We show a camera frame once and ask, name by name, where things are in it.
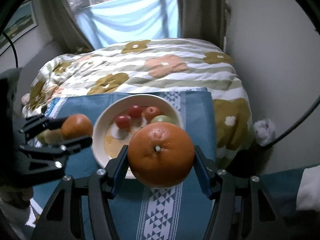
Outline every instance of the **light blue curtain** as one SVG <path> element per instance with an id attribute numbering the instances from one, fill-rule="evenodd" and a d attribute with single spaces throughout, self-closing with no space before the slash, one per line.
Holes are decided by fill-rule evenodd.
<path id="1" fill-rule="evenodd" d="M 82 8 L 76 20 L 95 49 L 179 35 L 177 0 L 112 0 Z"/>

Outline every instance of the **floral blanket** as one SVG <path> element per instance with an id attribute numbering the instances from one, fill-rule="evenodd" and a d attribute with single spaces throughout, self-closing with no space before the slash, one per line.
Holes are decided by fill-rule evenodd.
<path id="1" fill-rule="evenodd" d="M 212 95 L 217 161 L 226 167 L 239 150 L 250 146 L 254 130 L 247 93 L 232 58 L 207 41 L 132 41 L 90 53 L 58 56 L 39 71 L 23 114 L 41 112 L 55 97 L 195 87 L 206 87 Z"/>

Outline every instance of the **gray curtain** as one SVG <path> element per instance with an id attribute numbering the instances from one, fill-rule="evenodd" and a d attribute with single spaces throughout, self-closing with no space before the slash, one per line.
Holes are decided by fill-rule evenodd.
<path id="1" fill-rule="evenodd" d="M 93 50 L 92 45 L 79 29 L 67 0 L 41 0 L 46 23 L 65 53 L 77 48 Z"/>
<path id="2" fill-rule="evenodd" d="M 178 0 L 182 38 L 210 41 L 223 49 L 226 0 Z"/>

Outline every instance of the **framed picture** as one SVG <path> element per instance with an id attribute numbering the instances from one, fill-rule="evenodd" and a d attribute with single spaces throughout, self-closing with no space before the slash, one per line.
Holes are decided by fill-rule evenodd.
<path id="1" fill-rule="evenodd" d="M 12 42 L 15 42 L 17 39 L 22 37 L 36 26 L 38 26 L 38 23 L 36 20 L 35 9 L 33 7 L 33 0 L 30 0 L 18 8 L 5 27 L 4 32 L 9 36 Z M 1 35 L 0 55 L 9 47 L 10 43 L 3 35 Z"/>

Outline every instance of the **white wall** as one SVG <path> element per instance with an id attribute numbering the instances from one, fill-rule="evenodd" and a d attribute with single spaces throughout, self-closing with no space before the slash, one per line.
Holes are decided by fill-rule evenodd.
<path id="1" fill-rule="evenodd" d="M 45 23 L 40 0 L 33 0 L 38 26 L 18 39 L 14 46 L 17 50 L 19 67 L 27 64 L 45 45 L 52 41 L 52 36 Z M 0 72 L 15 67 L 14 54 L 11 47 L 0 56 Z"/>
<path id="2" fill-rule="evenodd" d="M 277 135 L 320 94 L 320 37 L 295 0 L 228 0 L 227 53 L 243 81 L 256 121 Z M 279 142 L 265 173 L 320 163 L 320 108 Z"/>

